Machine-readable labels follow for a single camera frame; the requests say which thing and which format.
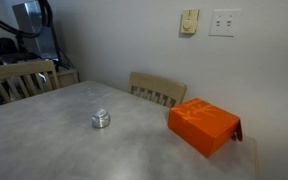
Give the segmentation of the silver container lid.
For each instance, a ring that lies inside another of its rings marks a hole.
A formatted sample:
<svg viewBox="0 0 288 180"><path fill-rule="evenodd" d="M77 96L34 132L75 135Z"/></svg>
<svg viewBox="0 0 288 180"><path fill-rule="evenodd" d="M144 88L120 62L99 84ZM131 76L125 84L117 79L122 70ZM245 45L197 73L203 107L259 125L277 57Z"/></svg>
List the silver container lid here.
<svg viewBox="0 0 288 180"><path fill-rule="evenodd" d="M107 119L109 117L109 113L105 109L98 109L93 115L93 118L99 118L99 119Z"/></svg>

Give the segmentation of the wooden side cabinet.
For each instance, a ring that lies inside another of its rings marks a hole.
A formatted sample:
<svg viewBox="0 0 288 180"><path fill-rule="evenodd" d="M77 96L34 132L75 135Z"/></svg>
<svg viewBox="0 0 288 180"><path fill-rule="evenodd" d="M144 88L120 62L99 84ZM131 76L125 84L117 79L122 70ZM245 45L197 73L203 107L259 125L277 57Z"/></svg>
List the wooden side cabinet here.
<svg viewBox="0 0 288 180"><path fill-rule="evenodd" d="M78 72L73 68L60 68L57 72L59 87L67 87L79 82Z"/></svg>

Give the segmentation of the wooden chair at wall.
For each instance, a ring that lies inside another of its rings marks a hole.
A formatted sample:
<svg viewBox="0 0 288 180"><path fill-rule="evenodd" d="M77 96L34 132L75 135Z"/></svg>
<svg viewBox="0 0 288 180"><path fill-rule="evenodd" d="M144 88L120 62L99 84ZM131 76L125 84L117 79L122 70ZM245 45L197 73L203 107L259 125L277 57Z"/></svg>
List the wooden chair at wall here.
<svg viewBox="0 0 288 180"><path fill-rule="evenodd" d="M140 72L131 72L128 92L154 103L174 107L183 102L187 86Z"/></svg>

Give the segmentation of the white double light switch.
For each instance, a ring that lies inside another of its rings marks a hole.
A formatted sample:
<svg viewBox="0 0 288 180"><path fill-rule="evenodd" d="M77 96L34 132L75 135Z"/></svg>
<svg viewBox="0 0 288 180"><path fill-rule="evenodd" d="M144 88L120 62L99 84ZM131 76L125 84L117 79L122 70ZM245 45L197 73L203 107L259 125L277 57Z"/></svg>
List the white double light switch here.
<svg viewBox="0 0 288 180"><path fill-rule="evenodd" d="M210 36L234 37L239 21L240 9L217 9L213 11Z"/></svg>

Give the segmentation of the beige dimmer switch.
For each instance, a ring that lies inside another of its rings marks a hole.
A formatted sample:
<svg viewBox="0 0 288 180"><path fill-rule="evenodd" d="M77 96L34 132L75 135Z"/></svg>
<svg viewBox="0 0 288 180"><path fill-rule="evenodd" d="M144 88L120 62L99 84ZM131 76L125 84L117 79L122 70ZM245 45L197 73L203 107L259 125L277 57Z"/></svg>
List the beige dimmer switch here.
<svg viewBox="0 0 288 180"><path fill-rule="evenodd" d="M182 13L180 32L183 34L195 34L197 32L198 19L198 9L184 10Z"/></svg>

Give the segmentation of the orange cardboard box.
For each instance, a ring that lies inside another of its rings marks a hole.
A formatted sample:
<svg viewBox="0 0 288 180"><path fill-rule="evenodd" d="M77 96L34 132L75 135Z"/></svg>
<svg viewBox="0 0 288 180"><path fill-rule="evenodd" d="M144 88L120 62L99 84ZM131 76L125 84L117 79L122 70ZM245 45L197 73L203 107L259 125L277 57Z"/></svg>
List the orange cardboard box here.
<svg viewBox="0 0 288 180"><path fill-rule="evenodd" d="M243 140L238 116L199 98L172 107L168 127L206 158L231 138Z"/></svg>

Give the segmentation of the silver round container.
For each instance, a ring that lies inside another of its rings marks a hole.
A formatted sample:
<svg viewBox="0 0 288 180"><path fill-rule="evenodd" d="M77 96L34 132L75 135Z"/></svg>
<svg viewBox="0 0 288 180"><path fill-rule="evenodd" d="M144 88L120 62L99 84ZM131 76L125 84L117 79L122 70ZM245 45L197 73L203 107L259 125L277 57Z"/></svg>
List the silver round container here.
<svg viewBox="0 0 288 180"><path fill-rule="evenodd" d="M105 128L110 124L110 116L108 114L104 116L92 116L92 126L95 128Z"/></svg>

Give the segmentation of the wooden chair at left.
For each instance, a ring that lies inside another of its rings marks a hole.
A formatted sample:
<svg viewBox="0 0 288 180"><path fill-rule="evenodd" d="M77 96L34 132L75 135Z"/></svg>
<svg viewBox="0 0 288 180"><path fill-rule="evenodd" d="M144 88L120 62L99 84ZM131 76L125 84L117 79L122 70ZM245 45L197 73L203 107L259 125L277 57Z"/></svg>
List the wooden chair at left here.
<svg viewBox="0 0 288 180"><path fill-rule="evenodd" d="M6 103L60 88L53 61L0 65L0 94Z"/></svg>

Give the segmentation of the grey metal panel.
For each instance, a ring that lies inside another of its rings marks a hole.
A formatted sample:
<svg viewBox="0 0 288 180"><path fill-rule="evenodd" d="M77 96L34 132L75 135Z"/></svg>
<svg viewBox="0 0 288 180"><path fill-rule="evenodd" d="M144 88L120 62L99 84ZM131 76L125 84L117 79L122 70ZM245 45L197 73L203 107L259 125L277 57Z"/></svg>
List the grey metal panel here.
<svg viewBox="0 0 288 180"><path fill-rule="evenodd" d="M12 6L20 30L36 34L24 38L24 47L43 59L58 59L56 36L52 25L53 13L50 5L40 6L38 0L31 0Z"/></svg>

